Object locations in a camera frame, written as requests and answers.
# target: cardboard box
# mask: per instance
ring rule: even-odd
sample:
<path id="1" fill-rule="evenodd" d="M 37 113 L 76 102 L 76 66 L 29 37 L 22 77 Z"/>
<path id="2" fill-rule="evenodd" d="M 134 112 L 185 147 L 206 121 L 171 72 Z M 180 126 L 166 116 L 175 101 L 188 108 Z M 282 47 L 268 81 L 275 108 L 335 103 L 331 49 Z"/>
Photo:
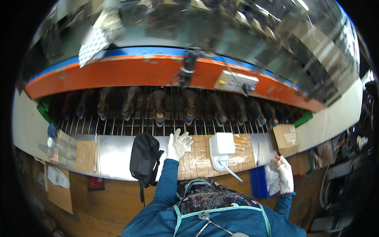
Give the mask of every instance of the cardboard box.
<path id="1" fill-rule="evenodd" d="M 299 137 L 295 125 L 279 124 L 273 128 L 278 152 L 280 155 L 291 155 L 296 153 L 300 147 Z"/>
<path id="2" fill-rule="evenodd" d="M 290 156 L 289 158 L 287 158 L 287 161 L 291 165 L 292 174 L 294 176 L 303 175 L 310 169 L 307 152 L 302 152 L 302 153 Z"/>

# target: conveyor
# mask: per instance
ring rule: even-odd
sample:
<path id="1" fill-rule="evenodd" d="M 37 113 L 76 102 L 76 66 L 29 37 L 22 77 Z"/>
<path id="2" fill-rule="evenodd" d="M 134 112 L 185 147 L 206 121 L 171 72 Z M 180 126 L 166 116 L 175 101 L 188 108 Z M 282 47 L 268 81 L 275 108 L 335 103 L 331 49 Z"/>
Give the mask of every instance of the conveyor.
<path id="1" fill-rule="evenodd" d="M 125 92 L 125 88 L 117 89 L 119 90 L 119 94 L 122 94 L 122 91 Z M 153 119 L 153 107 L 150 98 L 150 94 L 158 89 L 164 90 L 167 93 L 165 98 L 166 118 L 164 126 L 162 127 L 158 127 Z M 89 111 L 83 119 L 79 119 L 77 115 L 71 112 L 68 119 L 64 119 L 61 115 L 53 115 L 53 120 L 67 134 L 135 136 L 140 133 L 148 133 L 153 136 L 168 136 L 177 128 L 189 132 L 190 135 L 209 135 L 215 134 L 216 132 L 265 133 L 272 131 L 271 123 L 267 122 L 263 126 L 259 126 L 256 122 L 252 108 L 248 106 L 249 98 L 242 97 L 245 100 L 248 121 L 242 126 L 239 126 L 236 120 L 236 111 L 233 108 L 233 103 L 229 103 L 234 94 L 206 89 L 193 89 L 200 98 L 200 103 L 197 108 L 199 112 L 193 123 L 187 125 L 183 116 L 183 91 L 184 88 L 180 87 L 161 88 L 160 86 L 141 86 L 141 94 L 138 96 L 136 110 L 129 121 L 126 121 L 121 114 L 119 94 L 114 96 L 110 101 L 107 117 L 105 121 L 102 121 L 96 112 L 98 101 L 97 92 L 92 99 Z M 214 115 L 211 112 L 208 100 L 208 96 L 211 93 L 217 94 L 222 99 L 223 105 L 226 106 L 228 120 L 222 127 L 218 127 L 214 122 Z M 267 100 L 260 100 L 260 102 L 262 105 L 270 103 L 276 107 L 285 106 Z"/>

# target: hand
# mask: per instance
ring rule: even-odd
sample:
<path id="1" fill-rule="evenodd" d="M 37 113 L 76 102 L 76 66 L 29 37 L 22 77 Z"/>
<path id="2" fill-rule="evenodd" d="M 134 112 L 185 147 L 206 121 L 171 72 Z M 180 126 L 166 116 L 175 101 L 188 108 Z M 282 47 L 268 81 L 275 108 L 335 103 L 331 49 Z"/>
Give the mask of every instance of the hand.
<path id="1" fill-rule="evenodd" d="M 275 156 L 275 159 L 271 160 L 270 170 L 279 174 L 279 194 L 293 193 L 293 175 L 291 165 L 283 156 Z"/>
<path id="2" fill-rule="evenodd" d="M 175 134 L 170 134 L 170 140 L 167 145 L 167 159 L 179 161 L 183 158 L 186 150 L 193 144 L 192 137 L 185 132 L 179 137 L 180 129 L 175 131 Z"/>

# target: shoe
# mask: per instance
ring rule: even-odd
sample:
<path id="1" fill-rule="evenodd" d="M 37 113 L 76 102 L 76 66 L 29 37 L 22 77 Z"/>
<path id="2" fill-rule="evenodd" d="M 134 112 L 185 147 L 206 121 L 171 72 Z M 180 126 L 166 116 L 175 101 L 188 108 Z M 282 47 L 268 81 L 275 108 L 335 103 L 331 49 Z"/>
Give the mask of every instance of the shoe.
<path id="1" fill-rule="evenodd" d="M 245 109 L 245 101 L 240 95 L 233 95 L 233 104 L 236 109 L 237 123 L 239 126 L 242 126 L 247 122 L 247 114 Z"/>
<path id="2" fill-rule="evenodd" d="M 106 119 L 106 114 L 108 113 L 109 101 L 111 99 L 114 88 L 105 87 L 100 89 L 99 103 L 97 105 L 97 114 L 100 119 L 104 121 Z"/>
<path id="3" fill-rule="evenodd" d="M 164 98 L 166 97 L 166 93 L 164 91 L 154 91 L 150 95 L 150 99 L 153 100 L 153 118 L 157 123 L 158 127 L 162 127 L 164 125 L 165 119 L 165 111 L 164 111 Z"/>
<path id="4" fill-rule="evenodd" d="M 267 120 L 263 116 L 262 110 L 260 108 L 260 104 L 258 103 L 258 101 L 254 100 L 254 99 L 250 99 L 250 106 L 253 110 L 253 115 L 254 115 L 255 119 L 257 120 L 257 124 L 260 127 L 263 127 L 263 125 L 266 124 Z"/>
<path id="5" fill-rule="evenodd" d="M 183 105 L 184 105 L 184 120 L 187 125 L 191 125 L 192 121 L 196 117 L 196 101 L 199 97 L 197 94 L 190 90 L 185 90 L 183 92 Z"/>
<path id="6" fill-rule="evenodd" d="M 76 96 L 77 91 L 69 91 L 64 97 L 62 115 L 65 120 L 68 120 L 70 118 L 71 108 L 73 107 L 73 103 L 75 103 Z"/>
<path id="7" fill-rule="evenodd" d="M 275 108 L 270 103 L 265 103 L 265 111 L 266 117 L 268 118 L 271 126 L 275 127 L 279 124 L 278 119 L 276 117 Z"/>
<path id="8" fill-rule="evenodd" d="M 85 36 L 86 42 L 79 49 L 79 67 L 87 65 L 110 44 L 121 41 L 126 36 L 125 27 L 119 16 L 119 1 L 105 0 L 103 9 L 93 25 L 93 31 Z"/>
<path id="9" fill-rule="evenodd" d="M 122 105 L 121 114 L 124 116 L 126 121 L 129 121 L 134 112 L 134 108 L 137 104 L 137 98 L 139 95 L 140 89 L 138 86 L 130 86 L 125 94 L 124 103 Z"/>
<path id="10" fill-rule="evenodd" d="M 285 118 L 284 110 L 281 107 L 276 107 L 275 112 L 279 121 L 282 121 L 284 124 L 288 124 L 288 119 Z"/>
<path id="11" fill-rule="evenodd" d="M 93 94 L 94 89 L 86 89 L 82 92 L 81 99 L 78 106 L 76 107 L 76 115 L 79 117 L 79 119 L 83 119 L 85 113 L 87 112 Z"/>
<path id="12" fill-rule="evenodd" d="M 224 126 L 226 121 L 228 121 L 228 117 L 226 116 L 226 113 L 222 109 L 222 101 L 220 97 L 216 94 L 210 94 L 209 100 L 211 101 L 211 104 L 212 104 L 216 125 L 218 127 Z"/>

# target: electrical cable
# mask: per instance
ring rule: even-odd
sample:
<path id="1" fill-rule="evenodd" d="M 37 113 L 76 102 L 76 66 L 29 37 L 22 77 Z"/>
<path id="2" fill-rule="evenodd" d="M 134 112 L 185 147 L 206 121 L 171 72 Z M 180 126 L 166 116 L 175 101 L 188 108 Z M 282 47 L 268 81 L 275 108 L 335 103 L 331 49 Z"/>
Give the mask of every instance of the electrical cable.
<path id="1" fill-rule="evenodd" d="M 321 182 L 320 193 L 319 193 L 319 196 L 318 196 L 321 208 L 325 207 L 325 203 L 323 201 L 323 189 L 324 189 L 324 183 L 325 183 L 326 173 L 328 172 L 328 170 L 329 170 L 329 165 L 328 165 L 328 167 L 325 170 L 323 181 Z"/>

